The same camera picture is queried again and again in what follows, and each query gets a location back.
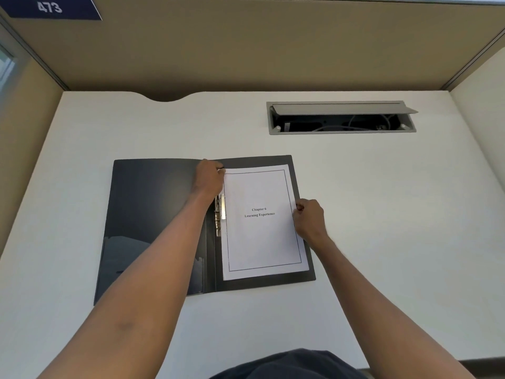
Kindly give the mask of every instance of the black folder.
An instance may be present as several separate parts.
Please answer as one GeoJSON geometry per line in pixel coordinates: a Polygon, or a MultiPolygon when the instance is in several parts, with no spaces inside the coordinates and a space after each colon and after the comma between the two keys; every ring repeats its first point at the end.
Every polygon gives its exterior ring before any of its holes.
{"type": "MultiPolygon", "coordinates": [[[[199,159],[117,159],[110,184],[102,257],[94,303],[117,277],[156,239],[184,206],[199,159]]],[[[225,168],[288,165],[295,198],[298,185],[291,156],[219,159],[225,168]]],[[[203,222],[188,295],[284,285],[315,280],[310,249],[309,270],[223,280],[221,237],[212,203],[203,222]]]]}

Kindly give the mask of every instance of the printed page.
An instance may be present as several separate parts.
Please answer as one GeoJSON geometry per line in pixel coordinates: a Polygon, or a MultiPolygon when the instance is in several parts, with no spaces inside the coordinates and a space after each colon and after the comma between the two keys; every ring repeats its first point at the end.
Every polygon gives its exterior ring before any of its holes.
{"type": "Polygon", "coordinates": [[[288,165],[227,169],[223,193],[224,280],[309,269],[304,242],[294,230],[288,165]]]}

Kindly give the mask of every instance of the dark shirt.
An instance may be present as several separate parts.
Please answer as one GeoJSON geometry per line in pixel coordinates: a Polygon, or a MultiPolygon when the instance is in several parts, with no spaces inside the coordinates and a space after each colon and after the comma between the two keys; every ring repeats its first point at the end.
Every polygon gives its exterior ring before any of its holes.
{"type": "Polygon", "coordinates": [[[230,368],[211,379],[366,379],[329,351],[292,350],[230,368]]]}

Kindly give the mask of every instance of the person's left hand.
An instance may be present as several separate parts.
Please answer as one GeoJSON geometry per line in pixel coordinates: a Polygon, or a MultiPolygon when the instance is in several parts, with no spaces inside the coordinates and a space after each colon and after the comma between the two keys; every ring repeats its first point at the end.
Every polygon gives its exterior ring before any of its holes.
{"type": "Polygon", "coordinates": [[[191,194],[210,205],[223,190],[225,170],[222,167],[220,162],[202,159],[196,165],[191,194]]]}

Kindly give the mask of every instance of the desk surface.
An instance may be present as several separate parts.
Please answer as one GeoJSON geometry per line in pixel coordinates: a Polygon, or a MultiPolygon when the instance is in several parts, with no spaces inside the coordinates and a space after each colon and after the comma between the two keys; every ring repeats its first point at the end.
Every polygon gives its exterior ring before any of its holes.
{"type": "MultiPolygon", "coordinates": [[[[0,259],[0,376],[33,378],[93,305],[114,159],[291,154],[300,195],[458,359],[505,355],[505,194],[447,92],[65,92],[0,259]],[[404,100],[417,133],[268,134],[266,101],[404,100]]],[[[305,347],[367,363],[317,280],[186,299],[159,377],[305,347]]]]}

